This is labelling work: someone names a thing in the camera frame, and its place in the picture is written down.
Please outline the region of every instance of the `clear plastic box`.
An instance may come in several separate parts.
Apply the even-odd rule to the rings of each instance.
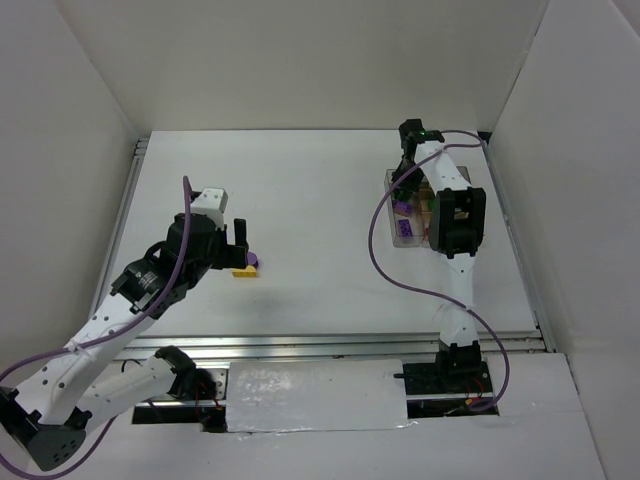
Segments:
[[[467,167],[458,167],[460,174],[471,183],[469,170]],[[394,170],[387,170],[384,179],[384,189],[386,192],[393,184],[391,176]],[[387,209],[389,211],[389,224],[391,226],[391,238],[393,246],[398,248],[407,247],[428,247],[429,246],[429,222],[435,194],[429,181],[425,178],[420,184],[418,193],[408,202],[397,203],[389,197]]]

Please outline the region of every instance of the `purple cable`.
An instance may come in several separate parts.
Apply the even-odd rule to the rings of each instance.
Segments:
[[[478,148],[478,147],[482,146],[482,139],[480,137],[478,137],[477,135],[474,135],[473,133],[465,132],[463,130],[442,130],[442,133],[461,133],[461,134],[464,134],[464,135],[469,135],[469,136],[475,138],[476,140],[479,140],[480,143],[476,143],[476,144],[472,144],[472,145],[465,145],[465,144],[461,144],[461,143],[451,143],[451,144],[445,145],[444,147],[442,147],[437,152],[429,155],[424,160],[416,163],[409,170],[407,170],[398,180],[396,180],[391,185],[391,187],[389,187],[389,190],[384,194],[384,196],[382,197],[382,200],[380,200],[380,203],[378,203],[378,206],[376,207],[376,211],[373,214],[373,218],[371,219],[371,225],[369,226],[369,239],[368,239],[369,257],[371,258],[371,263],[373,263],[373,266],[375,267],[375,269],[382,276],[382,278],[384,278],[387,282],[391,283],[392,285],[395,285],[396,287],[403,288],[403,289],[409,290],[411,292],[424,293],[425,295],[430,295],[432,297],[438,297],[438,298],[441,298],[443,300],[447,300],[448,302],[453,303],[454,305],[456,305],[456,306],[462,308],[463,310],[466,310],[467,312],[469,312],[469,315],[471,315],[473,318],[475,318],[487,330],[487,332],[489,332],[489,334],[493,337],[493,339],[495,340],[496,344],[498,345],[498,348],[500,349],[500,352],[502,353],[502,356],[504,357],[504,367],[505,367],[505,369],[504,369],[504,382],[502,383],[502,388],[500,388],[500,391],[498,392],[498,394],[495,397],[493,397],[492,399],[476,400],[475,403],[472,403],[471,405],[469,405],[469,410],[472,410],[472,411],[475,411],[475,412],[482,412],[484,410],[488,410],[488,409],[494,407],[498,403],[498,401],[502,398],[502,396],[504,395],[504,392],[506,392],[507,387],[509,386],[509,376],[511,375],[511,366],[509,365],[509,356],[507,355],[507,350],[504,348],[504,344],[502,343],[500,338],[498,338],[498,335],[496,334],[496,332],[489,326],[489,324],[485,320],[483,320],[480,317],[480,315],[478,315],[476,312],[471,310],[469,307],[467,307],[460,300],[456,300],[455,298],[450,297],[448,295],[445,295],[444,293],[436,292],[436,291],[433,291],[433,290],[425,290],[425,289],[418,288],[418,287],[412,287],[411,285],[405,285],[404,283],[400,283],[397,280],[394,280],[393,278],[391,278],[389,275],[387,275],[382,270],[382,268],[378,264],[378,261],[376,260],[375,254],[373,253],[373,230],[374,230],[374,228],[376,226],[376,221],[378,220],[378,215],[380,215],[380,211],[384,207],[384,204],[386,203],[386,201],[389,198],[389,196],[391,195],[391,193],[398,187],[398,185],[400,185],[402,183],[402,181],[405,178],[407,178],[409,175],[411,175],[413,172],[415,172],[418,168],[420,168],[425,163],[438,158],[440,155],[442,155],[443,152],[447,151],[450,148]]]
[[[117,332],[108,337],[97,338],[95,340],[91,340],[89,342],[81,343],[79,345],[80,348],[90,348],[95,347],[96,345],[100,345],[102,343],[106,343],[110,340],[113,340],[116,337],[124,335],[131,329],[137,327],[141,322],[143,322],[149,315],[153,313],[153,311],[160,306],[162,302],[167,298],[169,292],[173,288],[173,284],[176,283],[178,279],[178,275],[180,274],[180,270],[182,269],[182,263],[184,262],[184,257],[187,253],[187,244],[189,243],[189,232],[191,231],[191,184],[189,183],[189,178],[185,175],[182,177],[182,190],[184,193],[184,228],[182,232],[182,242],[180,243],[180,251],[178,253],[178,258],[176,259],[176,264],[173,267],[173,271],[171,272],[171,276],[169,277],[169,281],[167,285],[164,287],[164,290],[160,293],[155,302],[153,302],[149,308],[147,308],[144,312],[141,312],[129,325],[121,328]],[[58,348],[56,350],[50,350],[48,352],[40,353],[38,355],[33,355],[31,357],[25,358],[24,360],[20,360],[19,362],[11,365],[4,372],[0,373],[0,382],[2,382],[5,378],[7,378],[10,374],[31,363],[37,362],[39,360],[44,360],[52,357],[59,357],[61,355],[68,355],[71,351],[66,348]],[[14,475],[18,477],[25,478],[27,480],[55,480],[57,478],[64,477],[65,475],[76,470],[80,465],[87,461],[87,459],[93,454],[102,439],[107,434],[107,431],[113,424],[115,418],[112,418],[107,422],[105,427],[100,432],[100,435],[96,439],[95,443],[91,446],[89,451],[72,467],[64,470],[63,472],[56,473],[53,475],[32,475],[28,472],[20,470],[19,468],[12,465],[5,457],[0,453],[0,465],[9,470]]]

